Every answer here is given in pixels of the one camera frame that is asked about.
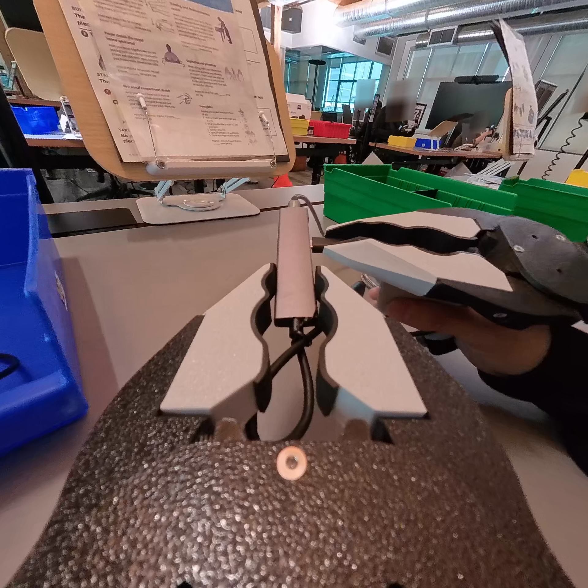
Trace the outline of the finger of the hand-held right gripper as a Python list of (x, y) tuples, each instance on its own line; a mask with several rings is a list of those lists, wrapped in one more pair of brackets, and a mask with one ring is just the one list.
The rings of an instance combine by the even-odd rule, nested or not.
[(325, 246), (323, 254), (416, 296), (425, 296), (440, 280), (512, 292), (501, 270), (470, 252), (434, 254), (410, 245), (358, 240)]
[(332, 225), (325, 230), (323, 246), (372, 239), (384, 245), (452, 254), (476, 246), (481, 233), (482, 228), (470, 217), (415, 211)]

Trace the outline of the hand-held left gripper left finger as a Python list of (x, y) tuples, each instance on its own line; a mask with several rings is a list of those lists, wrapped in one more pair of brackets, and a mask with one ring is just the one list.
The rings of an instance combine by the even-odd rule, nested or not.
[(210, 307), (160, 404), (169, 415), (251, 419), (272, 394), (268, 344), (276, 265), (268, 263)]

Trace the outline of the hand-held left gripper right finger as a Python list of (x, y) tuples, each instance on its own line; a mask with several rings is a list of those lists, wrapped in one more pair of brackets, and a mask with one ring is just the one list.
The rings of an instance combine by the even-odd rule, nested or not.
[(315, 272), (319, 348), (316, 401), (335, 420), (423, 418), (427, 409), (382, 315), (331, 270)]

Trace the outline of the grey metal USB hub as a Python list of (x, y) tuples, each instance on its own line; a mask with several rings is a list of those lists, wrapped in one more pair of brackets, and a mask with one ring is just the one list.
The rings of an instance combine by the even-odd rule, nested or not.
[(316, 313), (311, 236), (307, 208), (280, 210), (277, 233), (274, 323), (287, 327)]

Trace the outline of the blue plastic bin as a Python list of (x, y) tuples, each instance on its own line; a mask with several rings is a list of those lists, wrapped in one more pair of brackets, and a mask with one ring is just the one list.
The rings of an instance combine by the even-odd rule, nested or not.
[(30, 169), (1, 169), (1, 456), (88, 411), (61, 257)]

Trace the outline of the grey desk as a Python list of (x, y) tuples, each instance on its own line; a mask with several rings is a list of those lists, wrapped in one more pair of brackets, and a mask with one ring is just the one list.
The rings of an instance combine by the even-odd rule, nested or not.
[[(96, 421), (189, 320), (276, 257), (278, 209), (300, 192), (322, 217), (321, 187), (241, 192), (256, 217), (132, 227), (55, 240), (89, 403), (87, 415), (1, 458), (1, 587), (42, 534)], [(587, 587), (587, 477), (535, 407), (491, 390), (460, 351), (439, 356), (478, 402), (518, 474), (552, 552)]]

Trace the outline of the person's right hand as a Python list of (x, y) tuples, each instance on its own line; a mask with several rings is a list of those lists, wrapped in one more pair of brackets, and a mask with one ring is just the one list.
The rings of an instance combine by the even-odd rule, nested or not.
[(478, 370), (518, 376), (538, 367), (548, 355), (548, 326), (514, 330), (496, 325), (469, 307), (424, 298), (394, 298), (384, 314), (417, 330), (447, 334)]

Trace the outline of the large black screen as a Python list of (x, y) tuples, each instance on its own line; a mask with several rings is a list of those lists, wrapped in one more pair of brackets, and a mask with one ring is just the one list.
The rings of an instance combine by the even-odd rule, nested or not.
[(477, 112), (486, 113), (489, 124), (496, 125), (503, 115), (504, 99), (510, 89), (511, 82), (441, 82), (424, 128), (432, 130), (444, 121), (460, 120), (460, 115), (475, 115)]

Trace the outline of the red plastic bin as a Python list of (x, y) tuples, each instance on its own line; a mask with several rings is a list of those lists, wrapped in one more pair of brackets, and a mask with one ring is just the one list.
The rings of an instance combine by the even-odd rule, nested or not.
[(347, 140), (351, 128), (351, 124), (311, 120), (307, 128), (307, 136)]

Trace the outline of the spare wooden document stand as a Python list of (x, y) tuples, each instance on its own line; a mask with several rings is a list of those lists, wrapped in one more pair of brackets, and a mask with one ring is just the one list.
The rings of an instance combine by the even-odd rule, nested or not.
[(44, 33), (11, 27), (5, 31), (5, 40), (32, 94), (60, 102), (64, 95), (61, 78)]

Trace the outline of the silver ventilation duct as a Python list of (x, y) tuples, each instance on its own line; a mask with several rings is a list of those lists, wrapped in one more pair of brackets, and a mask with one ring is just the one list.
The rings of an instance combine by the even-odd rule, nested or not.
[(358, 41), (586, 6), (587, 1), (359, 1), (338, 6), (333, 19), (340, 28), (351, 26)]

